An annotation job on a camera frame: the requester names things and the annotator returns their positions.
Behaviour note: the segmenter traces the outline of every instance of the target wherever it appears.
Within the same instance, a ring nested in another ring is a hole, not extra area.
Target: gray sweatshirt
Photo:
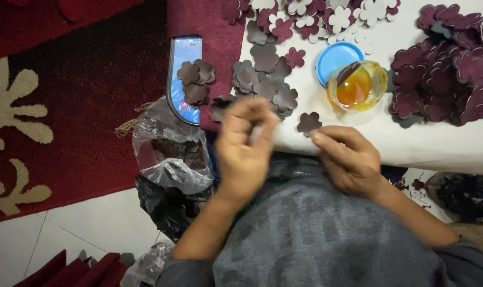
[[[272,160],[215,262],[170,259],[155,286],[483,286],[472,242],[430,248],[322,172],[309,158]]]

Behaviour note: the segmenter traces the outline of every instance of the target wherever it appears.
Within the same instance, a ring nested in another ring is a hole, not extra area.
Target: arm
[[[429,246],[443,247],[459,241],[454,230],[380,175],[378,150],[356,129],[327,126],[315,131],[312,139],[342,192],[373,200],[387,208]]]
[[[230,108],[216,141],[222,183],[173,250],[174,259],[214,261],[224,247],[236,213],[263,185],[280,123],[263,98],[243,99]],[[251,142],[254,125],[261,134]]]

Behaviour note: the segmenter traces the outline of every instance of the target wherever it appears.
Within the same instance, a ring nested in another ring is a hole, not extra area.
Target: person
[[[279,123],[261,98],[226,112],[221,183],[155,286],[483,286],[483,252],[382,177],[356,129],[313,131],[320,163],[272,156]]]

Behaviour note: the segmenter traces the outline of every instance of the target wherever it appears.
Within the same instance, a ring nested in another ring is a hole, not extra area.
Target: blue lid
[[[328,46],[317,59],[317,79],[324,87],[328,77],[337,68],[356,61],[363,61],[364,53],[355,44],[341,41]]]

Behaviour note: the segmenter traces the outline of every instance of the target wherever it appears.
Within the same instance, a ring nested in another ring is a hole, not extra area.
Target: clear plastic bag
[[[120,287],[139,287],[146,283],[153,286],[163,270],[163,264],[174,249],[174,243],[166,240],[151,246],[148,253],[141,256],[125,272],[119,282]]]
[[[213,176],[204,132],[179,120],[168,107],[165,96],[146,108],[136,123],[132,146],[140,173],[145,178],[160,186],[177,187],[186,195],[202,192],[211,185]],[[192,170],[182,159],[166,158],[154,150],[152,140],[163,139],[200,142],[205,167]]]

